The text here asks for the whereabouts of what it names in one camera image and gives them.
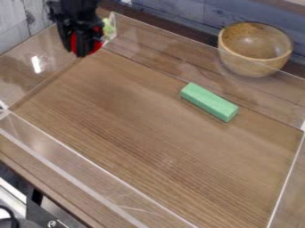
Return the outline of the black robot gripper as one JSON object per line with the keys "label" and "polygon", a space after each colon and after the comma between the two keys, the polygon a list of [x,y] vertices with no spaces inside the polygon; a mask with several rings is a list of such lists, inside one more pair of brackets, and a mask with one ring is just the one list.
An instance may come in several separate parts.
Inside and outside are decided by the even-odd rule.
{"label": "black robot gripper", "polygon": [[99,0],[47,0],[49,19],[57,25],[60,41],[68,52],[71,52],[71,28],[89,27],[75,31],[77,57],[87,56],[92,51],[93,30],[91,28],[103,25],[96,15],[97,4]]}

